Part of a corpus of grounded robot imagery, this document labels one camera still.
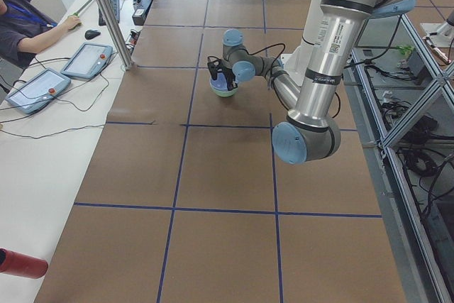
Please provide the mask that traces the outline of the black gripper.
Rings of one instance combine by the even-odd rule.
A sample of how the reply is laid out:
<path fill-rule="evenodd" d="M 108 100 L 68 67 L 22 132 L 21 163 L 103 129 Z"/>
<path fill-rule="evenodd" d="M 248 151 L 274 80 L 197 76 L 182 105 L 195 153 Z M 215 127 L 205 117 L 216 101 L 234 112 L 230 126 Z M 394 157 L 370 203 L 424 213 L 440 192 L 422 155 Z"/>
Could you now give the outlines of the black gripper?
<path fill-rule="evenodd" d="M 227 66 L 222 64 L 221 71 L 226 79 L 228 91 L 233 91 L 233 90 L 237 89 L 238 84 L 235 81 L 235 75 L 234 75 L 232 69 L 228 68 Z"/>

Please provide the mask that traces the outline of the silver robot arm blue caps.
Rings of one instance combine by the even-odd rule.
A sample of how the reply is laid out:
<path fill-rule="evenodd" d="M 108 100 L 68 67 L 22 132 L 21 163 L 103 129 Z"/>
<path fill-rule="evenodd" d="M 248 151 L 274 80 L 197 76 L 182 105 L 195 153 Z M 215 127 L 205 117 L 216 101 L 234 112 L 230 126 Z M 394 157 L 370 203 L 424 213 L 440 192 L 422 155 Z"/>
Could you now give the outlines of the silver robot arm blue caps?
<path fill-rule="evenodd" d="M 371 18 L 402 15 L 416 4 L 416 0 L 314 1 L 321 17 L 309 43 L 312 50 L 301 85 L 277 59 L 249 53 L 239 30 L 223 35 L 221 64 L 228 87 L 262 76 L 287 107 L 287 120 L 272 131 L 272 145 L 289 164 L 320 160 L 337 151 L 341 133 L 328 110 L 362 27 Z"/>

